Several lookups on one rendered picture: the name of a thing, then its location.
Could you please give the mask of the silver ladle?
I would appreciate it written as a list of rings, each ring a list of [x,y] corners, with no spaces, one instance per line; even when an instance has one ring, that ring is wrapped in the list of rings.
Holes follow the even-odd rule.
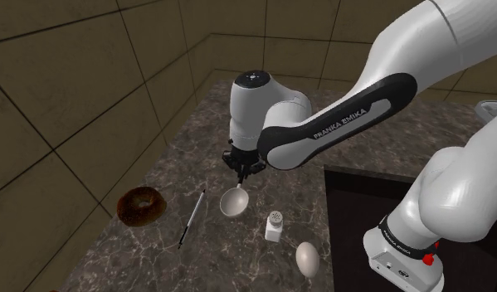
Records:
[[[238,183],[236,187],[227,190],[221,198],[220,210],[229,218],[240,216],[247,208],[249,202],[248,193]]]

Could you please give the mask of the white salt shaker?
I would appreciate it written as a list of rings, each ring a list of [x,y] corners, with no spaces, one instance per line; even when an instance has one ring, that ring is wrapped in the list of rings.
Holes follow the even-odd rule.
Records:
[[[272,211],[266,218],[266,233],[267,241],[279,242],[283,231],[283,215],[279,211]]]

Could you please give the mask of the silver and black pen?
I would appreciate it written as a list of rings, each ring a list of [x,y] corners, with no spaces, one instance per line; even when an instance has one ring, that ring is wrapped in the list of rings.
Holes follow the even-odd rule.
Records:
[[[200,207],[200,204],[201,204],[201,202],[202,202],[202,199],[203,199],[203,197],[204,197],[205,193],[206,193],[206,189],[203,189],[203,190],[202,190],[202,192],[201,192],[201,194],[200,194],[200,196],[199,196],[199,198],[198,198],[198,200],[197,200],[197,203],[196,203],[196,205],[195,205],[195,207],[194,207],[194,209],[193,209],[193,211],[192,211],[192,215],[190,216],[190,218],[189,218],[189,220],[188,220],[188,223],[187,223],[187,225],[186,225],[186,227],[185,227],[185,229],[184,229],[184,231],[183,231],[183,234],[182,234],[182,236],[181,236],[181,238],[180,238],[180,240],[179,240],[179,242],[178,242],[178,249],[180,249],[180,248],[181,248],[181,246],[182,246],[182,245],[183,245],[183,243],[184,243],[185,237],[186,237],[186,235],[187,235],[187,233],[188,233],[188,229],[189,229],[189,228],[190,228],[190,226],[192,225],[192,221],[193,221],[193,219],[194,219],[194,218],[195,218],[195,216],[196,216],[197,210],[198,210],[198,208]]]

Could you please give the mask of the white egg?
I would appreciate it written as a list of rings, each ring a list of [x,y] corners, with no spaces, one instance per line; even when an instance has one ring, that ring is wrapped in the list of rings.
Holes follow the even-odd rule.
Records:
[[[295,252],[296,264],[302,275],[308,278],[316,276],[319,270],[319,254],[309,242],[302,242]]]

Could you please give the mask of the brown bagel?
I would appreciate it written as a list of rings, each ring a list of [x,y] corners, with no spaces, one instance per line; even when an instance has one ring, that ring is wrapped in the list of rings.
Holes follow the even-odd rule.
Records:
[[[136,187],[117,203],[117,216],[126,226],[146,226],[163,215],[167,202],[152,187]]]

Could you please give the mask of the dark robot stand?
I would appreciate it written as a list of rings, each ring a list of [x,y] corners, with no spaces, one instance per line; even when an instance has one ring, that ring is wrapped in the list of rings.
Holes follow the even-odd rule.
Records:
[[[403,199],[414,178],[324,167],[335,292],[402,292],[368,265],[364,233]],[[475,243],[442,240],[443,292],[497,292],[497,222]]]

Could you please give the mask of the grey bowl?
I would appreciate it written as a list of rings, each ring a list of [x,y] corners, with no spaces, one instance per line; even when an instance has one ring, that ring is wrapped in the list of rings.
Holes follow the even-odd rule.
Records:
[[[482,100],[474,108],[477,119],[482,124],[488,124],[497,116],[497,100]]]

